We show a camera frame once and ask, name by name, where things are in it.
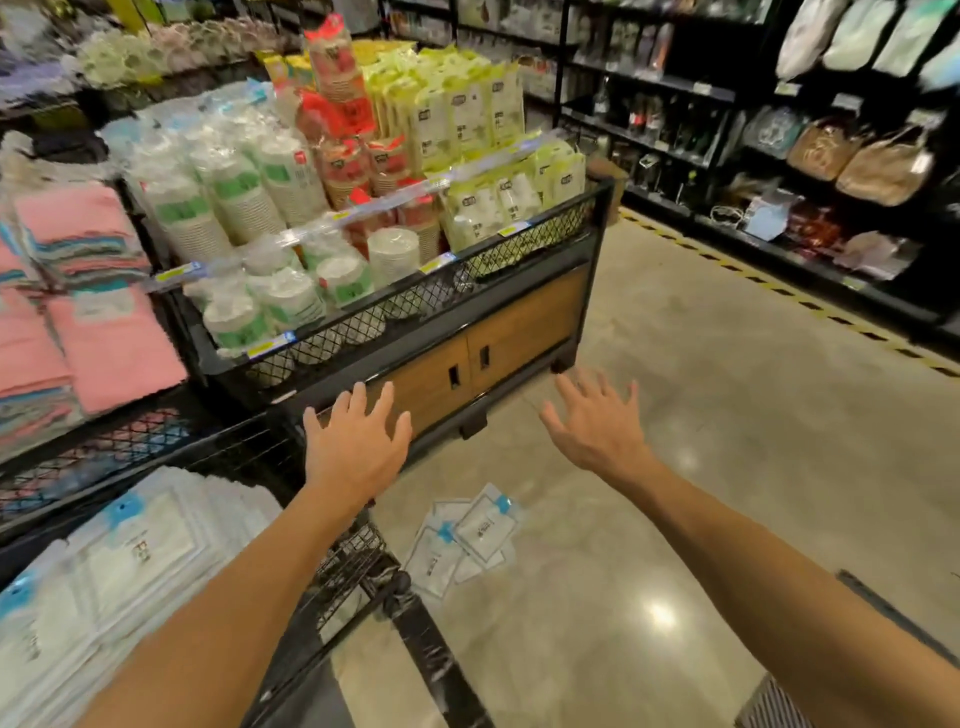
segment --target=folded towel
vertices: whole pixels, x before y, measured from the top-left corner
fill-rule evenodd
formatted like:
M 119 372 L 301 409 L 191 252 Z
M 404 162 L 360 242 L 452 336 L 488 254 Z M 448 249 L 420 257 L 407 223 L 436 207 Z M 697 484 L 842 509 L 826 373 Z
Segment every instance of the folded towel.
M 99 182 L 20 195 L 13 198 L 13 207 L 39 245 L 107 235 L 136 238 L 117 193 Z
M 103 412 L 186 379 L 142 291 L 55 296 L 47 308 L 85 412 Z
M 0 396 L 69 384 L 70 370 L 27 298 L 0 289 Z

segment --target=wire mesh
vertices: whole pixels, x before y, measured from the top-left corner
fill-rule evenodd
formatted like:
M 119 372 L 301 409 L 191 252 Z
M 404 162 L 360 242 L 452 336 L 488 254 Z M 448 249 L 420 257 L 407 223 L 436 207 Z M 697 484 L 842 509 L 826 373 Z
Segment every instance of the wire mesh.
M 316 322 L 296 331 L 296 341 L 254 360 L 227 363 L 217 359 L 214 345 L 200 324 L 199 312 L 182 294 L 172 294 L 181 310 L 197 324 L 190 326 L 198 351 L 216 361 L 218 377 L 240 401 L 263 403 L 279 388 L 305 386 L 351 361 L 384 347 L 424 321 L 456 306 L 488 286 L 510 276 L 522 265 L 552 255 L 581 239 L 596 203 L 596 192 L 560 206 L 531 221 L 531 227 L 511 237 L 494 238 L 463 251 L 453 262 L 428 274 L 417 274 L 377 292 L 359 310 Z

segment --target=aisle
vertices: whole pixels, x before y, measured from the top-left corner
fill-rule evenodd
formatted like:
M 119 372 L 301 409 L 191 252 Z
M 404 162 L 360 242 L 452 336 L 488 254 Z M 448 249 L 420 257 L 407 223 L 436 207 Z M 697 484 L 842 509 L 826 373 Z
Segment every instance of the aisle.
M 579 360 L 638 380 L 671 467 L 960 652 L 960 380 L 627 221 Z M 375 508 L 388 544 L 487 482 L 528 509 L 516 562 L 430 607 L 498 728 L 732 725 L 763 670 L 649 522 L 553 449 L 550 395 L 540 377 L 407 472 Z M 444 725 L 389 623 L 334 670 L 357 728 Z

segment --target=tan bag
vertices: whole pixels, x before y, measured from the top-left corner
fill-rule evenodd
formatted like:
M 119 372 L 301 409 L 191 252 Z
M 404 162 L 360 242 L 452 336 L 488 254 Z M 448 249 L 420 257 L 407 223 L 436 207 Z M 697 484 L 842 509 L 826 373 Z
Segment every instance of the tan bag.
M 837 189 L 887 207 L 905 203 L 924 186 L 933 169 L 933 155 L 924 147 L 926 131 L 912 144 L 895 143 L 917 129 L 906 127 L 891 139 L 861 149 L 840 174 Z
M 866 133 L 848 134 L 848 124 L 820 119 L 809 124 L 793 145 L 786 161 L 794 169 L 832 182 L 869 139 Z

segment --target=striped floor marking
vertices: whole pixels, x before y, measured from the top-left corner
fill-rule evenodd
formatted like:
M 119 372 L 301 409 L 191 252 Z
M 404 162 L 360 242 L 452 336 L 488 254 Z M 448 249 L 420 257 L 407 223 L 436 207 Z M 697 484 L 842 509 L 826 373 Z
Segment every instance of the striped floor marking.
M 786 299 L 795 301 L 819 318 L 827 319 L 832 321 L 834 324 L 848 328 L 860 334 L 865 339 L 876 341 L 886 349 L 896 352 L 900 356 L 904 356 L 908 359 L 913 359 L 914 361 L 925 365 L 928 369 L 932 369 L 938 374 L 948 376 L 951 379 L 960 378 L 960 365 L 957 365 L 948 359 L 939 358 L 932 352 L 919 349 L 892 331 L 888 331 L 885 328 L 875 327 L 863 319 L 853 316 L 847 311 L 834 308 L 828 303 L 824 303 L 819 299 L 811 298 L 803 291 L 793 288 L 781 280 L 774 278 L 773 276 L 762 273 L 756 268 L 752 268 L 749 265 L 740 262 L 739 260 L 732 260 L 723 257 L 719 252 L 710 246 L 701 243 L 698 240 L 684 237 L 679 232 L 666 228 L 655 220 L 644 217 L 643 215 L 640 215 L 631 209 L 621 207 L 620 216 L 624 220 L 627 220 L 635 225 L 639 225 L 644 230 L 652 232 L 664 240 L 669 240 L 674 245 L 677 245 L 684 250 L 696 253 L 704 260 L 710 260 L 719 265 L 721 268 L 731 271 L 732 273 L 736 273 L 740 277 L 749 280 L 752 283 L 756 283 L 761 288 L 765 288 L 766 290 L 772 291 L 779 296 L 783 296 Z

